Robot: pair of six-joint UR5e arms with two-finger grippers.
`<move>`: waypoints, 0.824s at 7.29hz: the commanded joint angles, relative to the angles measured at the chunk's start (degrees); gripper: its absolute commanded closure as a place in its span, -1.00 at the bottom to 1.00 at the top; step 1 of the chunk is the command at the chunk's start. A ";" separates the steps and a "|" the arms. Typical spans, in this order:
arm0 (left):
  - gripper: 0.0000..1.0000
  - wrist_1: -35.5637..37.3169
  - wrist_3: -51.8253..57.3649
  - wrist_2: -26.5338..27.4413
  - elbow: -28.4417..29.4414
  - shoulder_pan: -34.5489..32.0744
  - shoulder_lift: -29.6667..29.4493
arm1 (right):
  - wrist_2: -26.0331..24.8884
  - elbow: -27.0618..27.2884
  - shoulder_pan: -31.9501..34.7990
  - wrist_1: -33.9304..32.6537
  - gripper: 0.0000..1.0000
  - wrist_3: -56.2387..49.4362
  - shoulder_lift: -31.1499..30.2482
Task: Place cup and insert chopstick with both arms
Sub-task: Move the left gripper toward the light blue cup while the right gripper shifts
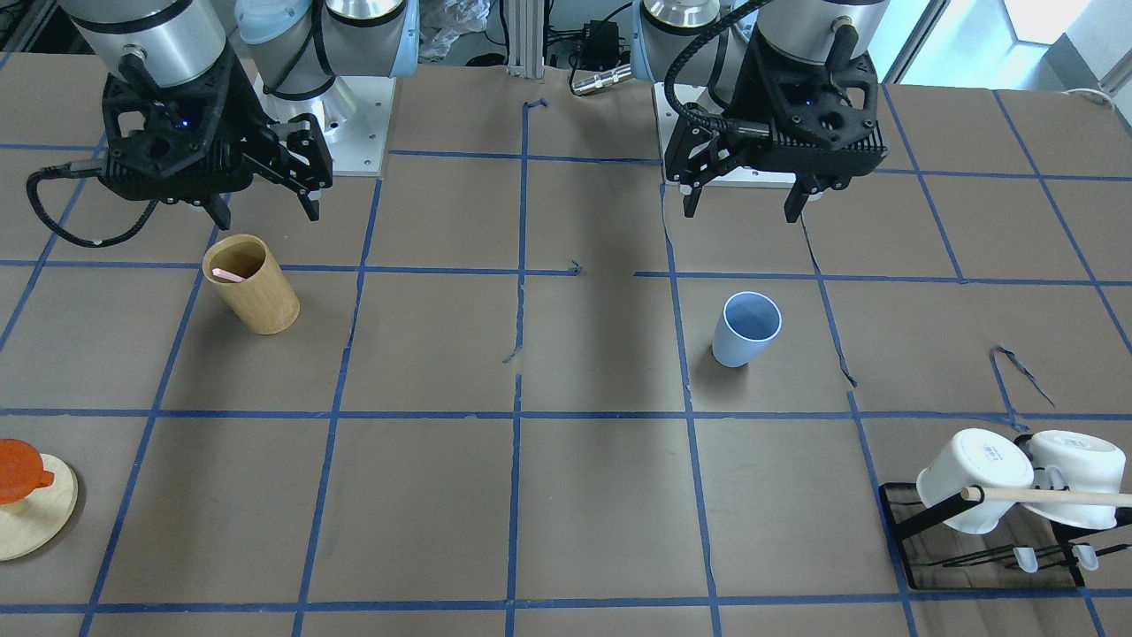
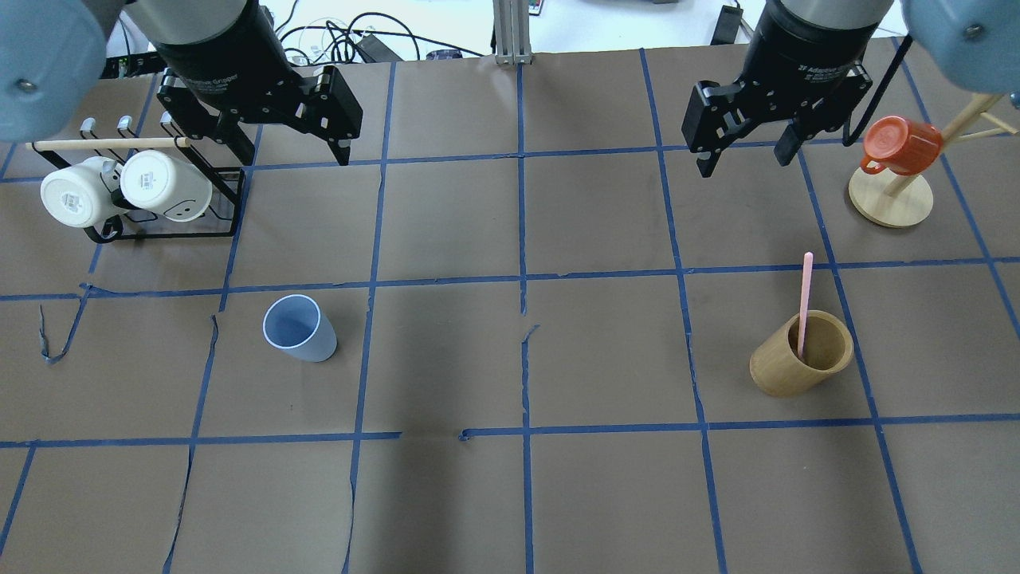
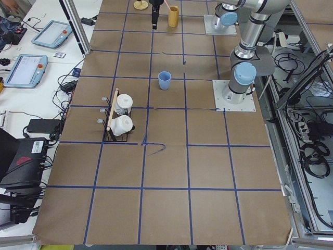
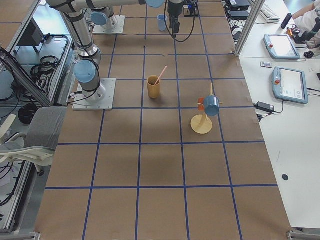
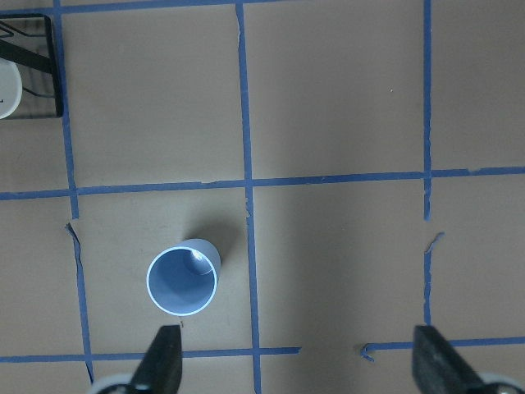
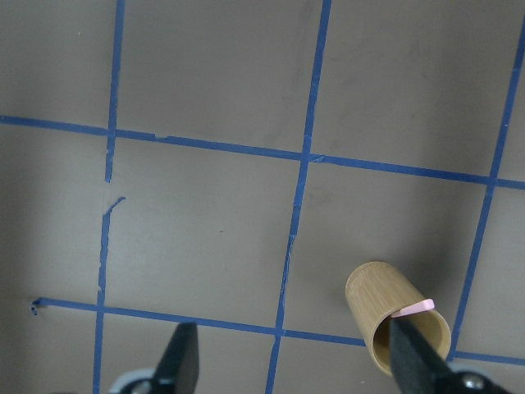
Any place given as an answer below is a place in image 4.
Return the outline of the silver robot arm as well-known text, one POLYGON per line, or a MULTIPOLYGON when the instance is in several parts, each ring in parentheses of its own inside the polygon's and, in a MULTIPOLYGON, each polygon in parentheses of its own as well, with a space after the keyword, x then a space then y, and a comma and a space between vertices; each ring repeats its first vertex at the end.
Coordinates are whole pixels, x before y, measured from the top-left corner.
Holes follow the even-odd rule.
MULTIPOLYGON (((152 8, 159 8, 166 4, 158 28, 160 31, 168 29, 170 34, 176 37, 180 31, 179 16, 182 14, 187 2, 185 0, 143 0, 142 3, 152 8)), ((126 18, 124 15, 116 15, 111 6, 90 6, 89 8, 91 9, 90 20, 93 34, 111 35, 123 33, 126 18)))
POLYGON ((94 44, 83 9, 145 5, 144 0, 48 0, 49 6, 59 11, 77 46, 78 62, 73 74, 81 94, 70 102, 75 110, 111 110, 116 87, 115 78, 101 78, 99 65, 101 51, 94 44))

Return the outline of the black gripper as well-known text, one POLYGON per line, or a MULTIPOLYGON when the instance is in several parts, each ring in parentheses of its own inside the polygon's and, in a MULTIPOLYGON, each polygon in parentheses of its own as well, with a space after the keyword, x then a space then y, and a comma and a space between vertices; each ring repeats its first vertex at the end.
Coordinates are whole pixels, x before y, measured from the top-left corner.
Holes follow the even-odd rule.
POLYGON ((167 5, 167 12, 169 16, 169 28, 172 30, 172 34, 179 33, 180 22, 179 16, 182 14, 184 1, 183 0, 169 0, 167 5))

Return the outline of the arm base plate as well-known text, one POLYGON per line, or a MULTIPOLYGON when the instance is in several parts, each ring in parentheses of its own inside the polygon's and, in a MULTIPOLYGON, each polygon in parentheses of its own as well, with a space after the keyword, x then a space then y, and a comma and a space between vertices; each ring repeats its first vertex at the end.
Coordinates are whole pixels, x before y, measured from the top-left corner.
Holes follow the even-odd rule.
POLYGON ((94 23, 93 34, 95 35, 116 35, 123 34, 125 25, 124 15, 113 15, 106 17, 105 15, 91 15, 94 23))
POLYGON ((83 91, 81 85, 78 84, 77 91, 82 93, 77 94, 72 100, 72 109, 74 111, 112 110, 116 81, 116 78, 101 78, 100 87, 94 94, 83 91))

